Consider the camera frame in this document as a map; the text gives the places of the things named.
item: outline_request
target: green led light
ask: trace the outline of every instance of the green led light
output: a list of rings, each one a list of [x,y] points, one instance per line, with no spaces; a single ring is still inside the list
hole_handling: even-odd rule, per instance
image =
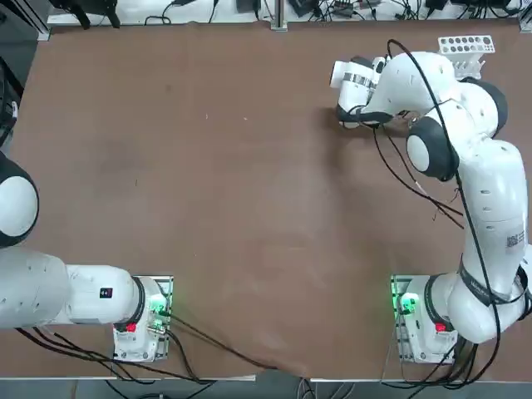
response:
[[[414,313],[416,311],[417,301],[419,301],[419,296],[416,293],[404,293],[401,297],[402,313]]]

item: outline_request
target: floor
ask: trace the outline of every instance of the floor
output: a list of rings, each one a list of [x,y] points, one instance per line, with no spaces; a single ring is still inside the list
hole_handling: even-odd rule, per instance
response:
[[[36,35],[23,24],[9,17],[0,25],[0,54],[11,66],[14,73],[25,82],[33,55],[37,47]],[[256,382],[217,382],[213,387],[197,396],[209,398],[295,398],[298,378],[281,372],[264,372]],[[187,397],[198,387],[192,382],[163,381],[150,386],[139,386],[128,382],[113,382],[113,385],[127,397],[133,399],[146,393],[166,393],[171,398]],[[317,387],[317,397],[330,398],[341,386],[334,382],[321,382]],[[2,399],[26,399],[54,397],[55,399],[105,399],[119,398],[103,381],[99,380],[54,380],[54,381],[0,381]],[[351,383],[345,384],[334,396],[336,399],[349,398],[406,398],[411,392],[384,387],[378,382],[358,382],[351,391]],[[526,383],[477,383],[458,392],[442,388],[429,388],[420,398],[433,399],[495,399],[500,397],[530,397],[532,385]]]
[[[217,382],[213,387],[199,394],[198,399],[217,398],[276,398],[294,399],[298,387],[298,378],[281,372],[265,372],[256,382]],[[129,382],[113,382],[126,397],[136,399],[148,393],[164,393],[171,399],[185,398],[198,390],[193,382],[163,381],[150,386],[132,385]],[[341,386],[336,382],[320,382],[317,398],[330,399]],[[379,385],[378,382],[358,382],[351,391],[351,383],[346,383],[335,399],[354,398],[407,398],[411,391],[395,390]],[[54,399],[120,399],[103,381],[0,381],[2,399],[30,399],[36,397],[54,397]],[[498,399],[501,397],[529,397],[530,384],[505,384],[480,382],[458,392],[443,388],[428,388],[418,397],[420,399]]]

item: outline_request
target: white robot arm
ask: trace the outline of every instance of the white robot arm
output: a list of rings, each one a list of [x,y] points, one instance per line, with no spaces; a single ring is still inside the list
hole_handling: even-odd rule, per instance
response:
[[[0,152],[0,328],[112,323],[116,357],[154,361],[165,335],[157,312],[170,305],[159,284],[13,247],[29,235],[38,210],[32,179]]]
[[[451,151],[434,101],[405,53],[384,61],[356,57],[337,62],[331,77],[331,87],[340,88],[337,117],[346,127],[376,127],[401,111],[422,115],[409,131],[407,154],[418,171],[442,181],[459,171],[504,331],[527,310],[526,271],[532,261],[523,161],[515,146],[494,139],[506,123],[505,97],[489,83],[473,78],[458,81],[456,64],[443,55],[412,55],[434,92]],[[403,313],[414,361],[441,361],[456,343],[457,333],[473,343],[496,335],[469,224],[458,273],[416,276],[403,298],[409,301]]]

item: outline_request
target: wire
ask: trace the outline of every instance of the wire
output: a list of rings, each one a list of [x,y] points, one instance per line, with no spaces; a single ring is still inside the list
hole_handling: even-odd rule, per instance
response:
[[[303,393],[303,396],[301,397],[301,399],[304,399],[305,395],[307,395],[309,392],[313,394],[313,398],[316,399],[316,393],[314,392],[313,388],[310,386],[310,382],[308,382],[308,379],[307,378],[304,378],[303,379],[303,384],[305,384],[307,386],[307,391],[305,391]]]
[[[466,5],[465,5],[465,8],[464,8],[464,11],[462,12],[462,14],[460,14],[456,19],[462,19],[462,17],[466,14],[466,12],[469,11],[471,7],[471,3],[468,2]]]
[[[82,355],[79,355],[77,353],[67,352],[67,351],[64,351],[64,350],[61,350],[61,349],[57,349],[56,347],[50,346],[48,344],[45,344],[44,342],[39,341],[37,338],[35,338],[29,332],[24,331],[21,328],[15,328],[15,330],[17,330],[20,334],[22,334],[26,339],[28,339],[28,340],[32,341],[33,343],[37,344],[39,347],[43,347],[43,348],[45,348],[45,349],[47,349],[47,350],[49,350],[51,352],[60,353],[61,355],[67,355],[69,357],[74,357],[76,359],[84,360],[86,362],[100,362],[99,360],[95,360],[95,359],[93,359],[91,357],[82,356]],[[142,368],[142,369],[147,370],[149,372],[156,372],[158,374],[162,374],[162,375],[165,375],[165,376],[181,378],[181,379],[184,379],[184,380],[187,380],[187,381],[193,381],[193,379],[190,378],[190,377],[183,376],[183,375],[177,374],[175,372],[167,372],[165,370],[160,370],[158,368],[146,366],[145,364],[142,364],[142,363],[126,362],[126,361],[118,360],[118,359],[110,359],[109,357],[105,357],[103,355],[101,355],[101,356],[102,356],[102,361],[103,362],[110,362],[110,363],[113,363],[113,364],[127,364],[128,366]]]
[[[211,382],[209,385],[206,385],[205,387],[200,388],[198,391],[194,392],[193,394],[188,395],[185,399],[192,399],[193,397],[198,396],[201,392],[211,388],[215,383],[216,381]]]
[[[376,21],[377,20],[377,10],[375,8],[373,8],[370,0],[366,0],[366,3],[369,6],[369,9],[372,10],[373,19]]]
[[[417,179],[414,177],[414,175],[412,174],[410,168],[408,167],[408,164],[406,163],[405,161],[405,158],[404,156],[402,156],[402,153],[401,151],[399,150],[399,148],[397,147],[397,144],[396,142],[392,139],[392,137],[388,134],[386,128],[384,127],[384,125],[381,126],[382,130],[384,131],[384,134],[386,135],[387,139],[390,141],[390,143],[392,144],[393,146],[393,149],[396,151],[397,155],[399,155],[399,158],[401,159],[401,162],[402,164],[405,166],[405,169],[406,169],[406,172],[408,173],[408,175],[410,176],[410,178],[412,179],[412,181],[414,182],[414,184],[416,185],[416,187],[420,190],[420,192],[426,196],[429,196],[425,189],[423,189],[423,187],[421,187],[421,185],[419,184],[419,182],[417,181]],[[456,196],[458,195],[458,192],[456,191],[456,194],[455,194],[455,197],[451,200],[454,201]],[[450,206],[444,204],[443,202],[440,202],[440,201],[437,201],[439,203],[440,206],[443,206],[444,208],[447,208],[449,211],[451,212],[454,212],[460,216],[463,216],[463,214],[461,212],[459,212],[458,210],[456,209],[453,209],[451,208]]]
[[[50,339],[49,337],[47,337],[46,335],[44,335],[41,330],[37,327],[34,327],[33,328],[33,331],[35,331],[37,333],[37,335],[39,337],[41,337],[45,342],[48,342],[50,343],[51,345],[55,345],[57,347],[62,347],[62,348],[65,348],[65,349],[70,349],[72,351],[75,351],[75,352],[81,352],[83,354],[86,354],[88,357],[91,357],[92,359],[95,359],[97,362],[99,362],[104,368],[106,368],[107,370],[109,370],[109,372],[115,376],[117,376],[120,380],[122,381],[127,381],[127,382],[136,382],[138,384],[141,384],[141,385],[151,385],[153,384],[155,381],[152,381],[152,382],[146,382],[146,381],[141,381],[141,380],[138,380],[136,378],[134,378],[121,364],[116,364],[128,377],[129,379],[126,379],[124,378],[123,376],[121,376],[117,371],[113,370],[112,367],[109,367],[105,364],[104,360],[105,359],[109,359],[109,357],[106,357],[105,355],[102,355],[101,353],[98,353],[98,352],[94,352],[94,351],[87,351],[85,349],[81,349],[80,347],[78,347],[77,345],[75,345],[74,343],[70,342],[69,340],[67,340],[66,338],[64,338],[62,335],[60,334],[57,334],[57,333],[54,333],[54,335],[58,338],[60,338],[61,340],[63,340],[64,342],[66,342],[68,345],[64,345],[64,344],[61,344],[60,342],[57,342],[57,341],[54,341],[52,339]]]
[[[218,6],[218,1],[219,0],[214,0],[213,1],[213,12],[210,14],[209,23],[211,23],[213,21],[214,11],[216,11],[216,6]]]
[[[342,397],[342,399],[347,399],[348,397],[350,397],[354,390],[355,390],[355,383],[351,385],[351,388],[349,388],[349,391],[347,391],[347,393]]]
[[[268,0],[264,0],[264,5],[266,6],[266,10],[268,11],[268,15],[269,15],[270,19],[273,20],[273,14],[272,14],[272,12],[269,9]]]
[[[185,365],[185,369],[186,371],[189,373],[189,376],[191,376],[195,382],[198,382],[198,383],[201,383],[202,381],[198,378],[198,376],[196,376],[196,374],[194,373],[194,371],[192,370],[192,367],[190,366],[190,363],[189,363],[189,359],[187,359],[186,357],[186,354],[185,354],[185,349],[183,348],[183,345],[181,344],[181,341],[177,338],[177,336],[171,332],[170,330],[167,330],[166,331],[166,334],[172,338],[172,340],[175,342],[175,344],[177,345],[179,351],[180,351],[180,355],[181,355],[181,360],[183,361],[183,364]]]
[[[416,385],[418,384],[424,384],[425,382],[428,381],[428,379],[430,377],[432,377],[434,375],[434,373],[443,365],[443,363],[445,362],[445,360],[447,360],[447,358],[451,355],[452,351],[455,350],[455,347],[456,345],[453,345],[451,349],[449,349],[449,351],[441,358],[441,360],[436,364],[436,366],[432,369],[432,371],[429,373],[428,376],[426,376],[423,380],[421,380],[420,382],[409,382],[409,381],[405,381],[405,383],[407,384],[410,384],[411,386],[410,387],[399,387],[397,385],[392,385],[392,384],[389,384],[387,382],[383,382],[382,385],[386,385],[387,387],[391,387],[391,388],[396,388],[396,389],[412,389],[413,387],[415,387]]]
[[[113,387],[113,385],[112,385],[109,381],[105,380],[104,382],[109,386],[110,389],[112,389],[113,391],[115,391],[115,392],[116,392],[118,395],[120,395],[123,399],[130,399],[129,397],[127,397],[126,395],[124,395],[122,392],[120,392],[118,389],[116,389],[115,387]]]
[[[342,388],[345,387],[345,385],[346,383],[342,382],[342,384],[340,384],[340,387],[338,387],[338,389],[331,395],[331,397],[329,397],[329,399],[334,399],[334,397],[342,390]]]
[[[451,212],[459,213],[457,210],[452,209],[450,206],[448,206],[446,204],[443,204],[440,201],[437,201],[437,200],[433,199],[432,197],[430,197],[428,195],[424,195],[424,194],[420,193],[419,191],[417,191],[416,189],[414,189],[410,185],[408,185],[405,182],[405,180],[403,180],[401,177],[399,177],[399,175],[395,172],[395,170],[392,169],[392,167],[388,164],[388,162],[386,161],[386,158],[384,157],[384,154],[381,151],[381,147],[379,146],[379,142],[377,140],[377,131],[376,131],[375,128],[373,128],[373,139],[375,141],[375,146],[377,148],[377,152],[379,153],[379,155],[381,157],[382,162],[384,162],[384,165],[387,167],[387,169],[390,171],[390,173],[392,173],[393,177],[395,177],[397,180],[399,180],[399,182],[401,182],[401,184],[404,185],[406,188],[408,188],[412,193],[414,193],[416,195],[419,195],[420,197],[424,198],[425,200],[429,200],[430,202],[432,202],[435,205],[435,207],[437,207],[447,218],[449,218],[450,221],[452,221],[458,227],[460,227],[461,229],[464,228],[464,226],[462,226],[455,218],[453,218],[447,211],[445,211],[444,208],[450,210]]]
[[[358,11],[353,10],[352,13],[353,13],[353,15],[358,15],[363,21],[366,21],[366,18],[363,17],[362,14],[359,13]]]
[[[445,118],[443,117],[443,114],[441,113],[440,105],[438,104],[436,96],[434,95],[434,91],[432,90],[431,85],[430,85],[429,81],[427,80],[427,78],[425,76],[425,73],[423,72],[423,70],[422,70],[421,66],[419,65],[419,63],[417,62],[416,58],[399,41],[397,41],[395,39],[388,40],[388,43],[387,43],[388,49],[390,48],[390,44],[395,44],[396,46],[401,48],[408,55],[408,57],[411,59],[411,61],[414,63],[414,65],[416,66],[417,70],[419,71],[421,79],[425,83],[426,89],[428,90],[429,95],[430,95],[430,97],[432,99],[432,102],[433,102],[434,107],[436,109],[436,113],[438,114],[438,117],[440,118],[441,127],[442,127],[442,129],[444,131],[444,134],[446,136],[447,149],[448,149],[449,153],[451,154],[452,150],[453,150],[453,147],[452,147],[452,143],[451,143],[451,138],[449,137],[449,132],[448,132],[447,127],[446,127]],[[465,386],[465,385],[470,385],[471,383],[473,383],[475,381],[478,381],[484,375],[485,371],[491,366],[491,364],[493,363],[493,361],[497,357],[497,353],[499,352],[499,347],[500,347],[500,319],[499,319],[499,311],[498,311],[497,306],[495,304],[494,294],[493,294],[493,291],[492,291],[491,285],[490,285],[490,278],[488,276],[488,272],[487,272],[487,269],[486,269],[486,266],[485,266],[484,257],[482,256],[482,250],[480,248],[479,238],[478,238],[478,235],[476,233],[475,226],[473,225],[473,220],[471,218],[471,214],[470,214],[470,211],[469,211],[469,206],[468,206],[467,201],[466,201],[466,196],[464,194],[464,190],[463,190],[463,186],[462,186],[462,180],[461,180],[461,176],[460,176],[460,171],[457,168],[455,157],[450,157],[450,161],[449,162],[450,162],[451,170],[455,170],[456,171],[455,172],[456,184],[458,186],[458,191],[460,192],[462,205],[464,206],[464,213],[465,213],[465,217],[467,218],[467,223],[469,225],[469,230],[470,230],[471,235],[473,237],[473,242],[475,244],[475,249],[476,249],[477,255],[479,257],[480,266],[482,268],[482,274],[483,274],[483,277],[484,277],[484,280],[485,280],[485,286],[486,286],[486,289],[487,289],[487,291],[489,293],[489,297],[490,297],[490,305],[493,308],[493,314],[495,316],[496,340],[495,340],[495,347],[493,349],[493,352],[491,353],[491,357],[488,360],[488,362],[481,368],[481,370],[474,377],[472,377],[469,381],[464,382],[464,386]]]
[[[163,311],[163,312],[159,312],[159,315],[174,319],[176,322],[183,324],[184,326],[186,326],[190,330],[194,331],[195,333],[199,334],[201,337],[207,339],[208,341],[210,341],[211,343],[213,343],[217,347],[220,347],[220,348],[224,349],[227,352],[233,353],[236,357],[239,357],[240,359],[242,359],[242,360],[244,360],[244,361],[246,361],[246,362],[248,362],[250,364],[253,364],[256,367],[261,367],[261,368],[264,368],[266,370],[278,370],[278,368],[275,367],[275,366],[269,366],[268,364],[257,362],[256,360],[245,356],[244,354],[236,351],[232,347],[230,347],[228,345],[225,345],[224,343],[221,343],[220,341],[212,338],[210,335],[206,334],[205,332],[200,331],[198,328],[192,326],[191,324],[187,323],[182,318],[179,318],[179,317],[175,316],[174,314],[171,314],[171,313]]]
[[[146,17],[145,20],[144,20],[144,26],[148,25],[148,21],[150,19],[160,19],[163,22],[163,25],[170,25],[172,23],[172,20],[169,19],[168,17],[166,17],[165,14],[170,9],[170,7],[178,6],[179,5],[178,1],[179,0],[174,0],[173,2],[168,4],[165,7],[165,10],[163,11],[163,13],[161,15],[149,15],[148,17]]]

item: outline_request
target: brown table surface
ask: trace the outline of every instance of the brown table surface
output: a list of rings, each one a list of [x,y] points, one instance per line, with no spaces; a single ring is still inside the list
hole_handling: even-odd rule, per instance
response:
[[[389,37],[436,51],[439,36],[457,33],[494,38],[484,78],[508,97],[501,137],[531,174],[532,41],[512,22],[55,34],[38,47],[12,148],[41,196],[24,245],[67,263],[173,274],[174,310],[241,352],[307,377],[378,379],[394,321],[390,275],[456,270],[463,238],[393,179],[371,132],[345,136],[328,78],[335,60],[383,55]],[[421,181],[442,200],[454,194]],[[108,326],[63,329],[84,347],[112,346]],[[532,381],[531,333],[530,320],[504,333],[487,379]],[[182,336],[201,376],[258,371]],[[15,332],[0,342],[2,377],[108,375]],[[488,344],[478,363],[489,355]],[[393,345],[386,378],[401,377],[398,364]],[[156,366],[183,371],[175,350]]]

